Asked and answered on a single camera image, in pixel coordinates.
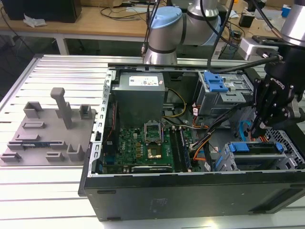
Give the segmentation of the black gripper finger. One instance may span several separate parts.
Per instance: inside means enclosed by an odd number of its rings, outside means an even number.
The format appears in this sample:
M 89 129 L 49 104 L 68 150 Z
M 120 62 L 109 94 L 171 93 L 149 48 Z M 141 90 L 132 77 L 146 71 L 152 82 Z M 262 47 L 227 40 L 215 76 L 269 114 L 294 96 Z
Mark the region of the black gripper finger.
M 288 119 L 288 105 L 294 99 L 294 89 L 288 85 L 280 86 L 268 82 L 262 93 L 261 129 L 275 128 L 280 122 Z
M 264 117 L 264 104 L 268 92 L 268 83 L 263 79 L 255 78 L 254 80 L 254 94 L 253 106 L 255 107 L 256 117 L 251 127 L 251 135 L 253 138 L 258 138 L 262 134 L 260 124 Z

